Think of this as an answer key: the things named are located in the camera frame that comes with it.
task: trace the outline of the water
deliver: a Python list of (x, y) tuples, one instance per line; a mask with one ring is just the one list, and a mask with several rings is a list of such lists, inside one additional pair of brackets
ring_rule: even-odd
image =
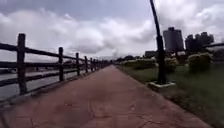
[[(55, 73), (58, 71), (47, 71), (47, 72), (32, 72), (32, 73), (27, 73), (26, 76), (35, 76), (35, 75), (40, 75), (40, 74), (47, 74), (47, 73)], [(77, 76), (76, 72), (73, 73), (68, 73), (65, 74), (65, 79), (71, 78), (71, 77), (75, 77)], [(12, 78), (16, 78), (17, 75), (16, 74), (4, 74), (4, 75), (0, 75), (0, 81), (1, 80), (6, 80), (6, 79), (12, 79)], [(53, 76), (53, 77), (48, 77), (48, 78), (43, 78), (43, 79), (39, 79), (39, 80), (35, 80), (35, 81), (30, 81), (27, 82), (27, 89), (28, 91), (31, 91), (33, 89), (48, 85), (48, 84), (53, 84), (59, 81), (59, 76)], [(19, 94), (19, 86), (18, 84), (12, 84), (12, 85), (8, 85), (5, 87), (0, 87), (0, 101), (10, 98), (14, 95)]]

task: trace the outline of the hedge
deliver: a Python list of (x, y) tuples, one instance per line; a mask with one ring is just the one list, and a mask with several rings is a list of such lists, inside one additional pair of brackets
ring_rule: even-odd
[(131, 67), (136, 70), (154, 68), (156, 61), (154, 59), (142, 59), (142, 60), (132, 60), (126, 61), (122, 65), (126, 67)]
[(166, 58), (165, 59), (165, 69), (168, 74), (174, 73), (177, 65), (178, 65), (178, 61), (176, 58)]
[(189, 56), (189, 72), (203, 72), (210, 69), (212, 56), (209, 53), (200, 53)]

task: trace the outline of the paved path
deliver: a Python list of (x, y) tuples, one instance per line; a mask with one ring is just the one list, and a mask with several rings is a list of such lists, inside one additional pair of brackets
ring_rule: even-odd
[(4, 117), (9, 128), (210, 128), (113, 66), (17, 105)]

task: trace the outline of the fence rail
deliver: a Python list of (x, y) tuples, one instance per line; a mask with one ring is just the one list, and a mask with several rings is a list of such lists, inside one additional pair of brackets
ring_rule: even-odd
[[(89, 69), (91, 69), (91, 71), (95, 71), (109, 64), (107, 61), (99, 61), (92, 58), (88, 60), (87, 56), (85, 56), (84, 59), (79, 58), (79, 53), (76, 53), (76, 57), (63, 55), (64, 50), (62, 47), (58, 49), (58, 53), (51, 53), (51, 52), (28, 48), (25, 46), (25, 42), (26, 42), (26, 35), (21, 33), (18, 35), (17, 46), (0, 43), (0, 50), (12, 51), (17, 53), (16, 62), (0, 61), (0, 68), (13, 68), (17, 70), (17, 78), (1, 80), (0, 87), (18, 83), (21, 95), (28, 93), (27, 86), (26, 86), (26, 83), (28, 81), (33, 81), (33, 80), (38, 80), (38, 79), (43, 79), (43, 78), (53, 77), (53, 76), (59, 76), (59, 81), (64, 81), (65, 80), (64, 75), (67, 73), (76, 72), (77, 76), (80, 76), (81, 70), (84, 70), (85, 73), (88, 73)], [(57, 57), (58, 62), (55, 62), (55, 63), (25, 62), (26, 54), (36, 54), (36, 55)], [(70, 59), (72, 60), (72, 62), (66, 63), (63, 61), (63, 59)], [(55, 68), (58, 71), (53, 73), (26, 77), (26, 69), (30, 67), (35, 67), (35, 68), (51, 67), (51, 68)]]

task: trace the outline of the cloudy sky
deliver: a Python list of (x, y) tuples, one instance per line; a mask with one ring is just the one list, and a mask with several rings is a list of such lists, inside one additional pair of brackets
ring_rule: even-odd
[[(161, 29), (188, 34), (207, 31), (224, 38), (223, 0), (155, 0)], [(155, 28), (148, 0), (0, 0), (0, 42), (88, 56), (142, 55), (155, 50)], [(0, 52), (1, 60), (13, 59)]]

